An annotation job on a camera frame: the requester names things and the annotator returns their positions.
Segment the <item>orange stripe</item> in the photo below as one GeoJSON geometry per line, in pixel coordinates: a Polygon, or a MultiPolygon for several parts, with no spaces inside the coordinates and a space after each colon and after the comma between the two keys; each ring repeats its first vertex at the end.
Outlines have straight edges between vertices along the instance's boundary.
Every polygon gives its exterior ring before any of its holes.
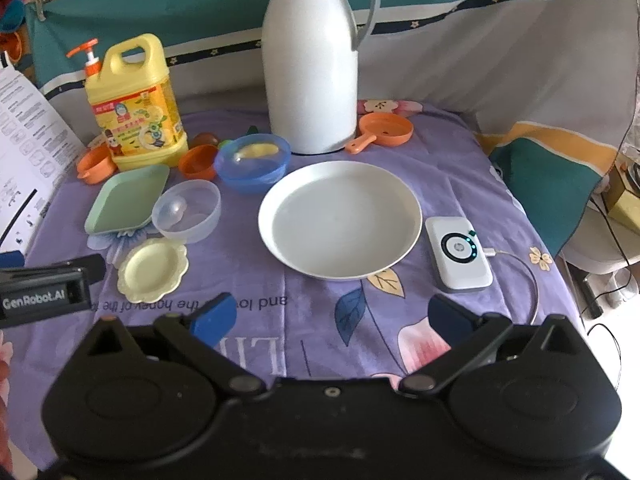
{"type": "Polygon", "coordinates": [[[618,154],[618,150],[614,147],[603,146],[575,132],[538,124],[515,123],[511,131],[504,136],[476,134],[482,150],[487,154],[491,153],[498,144],[508,144],[520,137],[535,139],[553,152],[566,155],[571,160],[590,164],[600,174],[609,171],[618,154]]]}

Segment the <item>navy stripe with stars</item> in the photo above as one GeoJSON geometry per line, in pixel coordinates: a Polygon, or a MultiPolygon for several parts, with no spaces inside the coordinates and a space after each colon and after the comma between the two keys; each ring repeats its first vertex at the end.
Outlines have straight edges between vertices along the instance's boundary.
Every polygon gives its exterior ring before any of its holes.
{"type": "MultiPolygon", "coordinates": [[[[424,27],[425,25],[430,25],[431,23],[436,23],[441,20],[444,20],[450,14],[454,12],[460,12],[461,10],[467,9],[479,9],[480,7],[489,7],[493,5],[498,5],[503,2],[512,2],[515,0],[464,0],[460,2],[457,6],[453,7],[453,9],[443,12],[442,14],[438,14],[437,16],[431,16],[430,18],[425,18],[421,20],[404,20],[401,22],[381,22],[377,23],[373,28],[372,34],[393,34],[395,32],[404,32],[407,30],[415,30],[416,28],[424,27]]],[[[180,56],[171,56],[166,59],[167,65],[169,67],[176,66],[185,63],[191,63],[193,61],[199,61],[201,59],[208,59],[211,57],[222,56],[224,54],[231,54],[234,52],[242,52],[245,50],[255,50],[260,48],[260,40],[258,41],[245,41],[244,43],[236,43],[231,45],[219,46],[217,48],[209,48],[207,50],[199,50],[197,52],[190,52],[188,54],[180,54],[180,56]]],[[[47,99],[51,99],[56,95],[60,95],[68,90],[72,90],[75,88],[82,88],[84,86],[84,81],[75,81],[71,83],[65,83],[60,86],[57,86],[53,90],[49,91],[45,97],[47,99]]]]}

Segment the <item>white thermos jug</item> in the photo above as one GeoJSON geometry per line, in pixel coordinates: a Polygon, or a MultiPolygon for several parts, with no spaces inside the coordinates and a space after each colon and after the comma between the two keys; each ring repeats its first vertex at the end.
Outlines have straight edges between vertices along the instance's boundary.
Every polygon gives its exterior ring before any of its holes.
{"type": "Polygon", "coordinates": [[[358,48],[380,0],[357,30],[347,0],[270,0],[262,25],[262,63],[271,131],[293,153],[339,150],[356,133],[358,48]]]}

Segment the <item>green tray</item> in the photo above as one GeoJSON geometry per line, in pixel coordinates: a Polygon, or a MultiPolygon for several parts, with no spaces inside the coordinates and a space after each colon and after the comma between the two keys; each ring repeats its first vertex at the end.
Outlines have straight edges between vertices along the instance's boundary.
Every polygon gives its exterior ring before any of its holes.
{"type": "Polygon", "coordinates": [[[144,227],[168,178],[169,167],[161,164],[112,176],[89,211],[85,232],[99,235],[144,227]]]}

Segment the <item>paper sheet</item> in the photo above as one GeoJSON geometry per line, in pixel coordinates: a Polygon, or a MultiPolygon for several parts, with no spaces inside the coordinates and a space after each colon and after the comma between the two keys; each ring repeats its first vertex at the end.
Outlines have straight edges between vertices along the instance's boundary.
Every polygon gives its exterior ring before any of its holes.
{"type": "Polygon", "coordinates": [[[0,70],[0,252],[26,254],[38,224],[84,145],[38,89],[0,70]]]}

